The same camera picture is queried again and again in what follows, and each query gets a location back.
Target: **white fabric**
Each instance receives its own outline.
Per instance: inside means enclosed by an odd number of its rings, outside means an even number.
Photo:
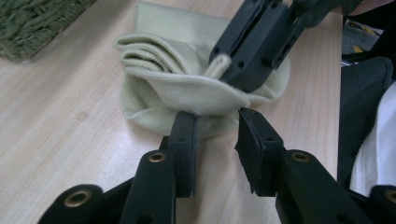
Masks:
[[[201,116],[202,136],[224,133],[237,126],[238,108],[272,102],[286,89],[289,58],[251,94],[219,81],[231,59],[220,55],[208,66],[208,58],[228,20],[148,3],[136,14],[135,33],[116,40],[123,112],[136,124],[168,135],[184,110]]]
[[[396,186],[396,83],[385,92],[373,130],[352,170],[350,188],[368,196],[375,185]]]

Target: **beige cloth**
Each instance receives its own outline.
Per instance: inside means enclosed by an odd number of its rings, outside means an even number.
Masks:
[[[238,108],[270,103],[286,89],[289,58],[253,93],[219,81],[231,59],[220,55],[208,66],[208,58],[228,20],[148,3],[136,15],[135,33],[116,47],[126,74],[124,116],[146,129],[168,135],[184,110],[201,116],[201,136],[225,133],[237,126]]]

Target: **wood grain surface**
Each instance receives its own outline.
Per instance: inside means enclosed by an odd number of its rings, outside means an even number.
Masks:
[[[231,18],[241,0],[153,0]],[[116,37],[131,33],[136,1],[99,0],[33,59],[0,60],[0,223],[37,223],[55,198],[79,184],[104,191],[134,176],[162,136],[121,114],[123,69]],[[288,149],[313,153],[335,176],[342,18],[306,30],[290,53],[285,95],[254,107]],[[237,130],[203,139],[197,192],[177,200],[177,223],[278,223],[274,199],[258,198],[236,151]]]

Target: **green textured fabric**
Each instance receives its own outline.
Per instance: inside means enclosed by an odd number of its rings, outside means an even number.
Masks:
[[[0,0],[0,56],[31,58],[95,0]]]

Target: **light green fabric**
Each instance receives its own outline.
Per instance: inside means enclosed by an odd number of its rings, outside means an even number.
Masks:
[[[270,103],[286,89],[289,58],[253,93],[219,81],[231,59],[220,55],[208,66],[208,58],[228,20],[148,3],[136,15],[135,33],[116,46],[126,74],[124,116],[144,128],[168,135],[184,110],[201,116],[201,136],[225,133],[237,127],[238,108]]]
[[[94,0],[0,0],[0,56],[28,59]]]

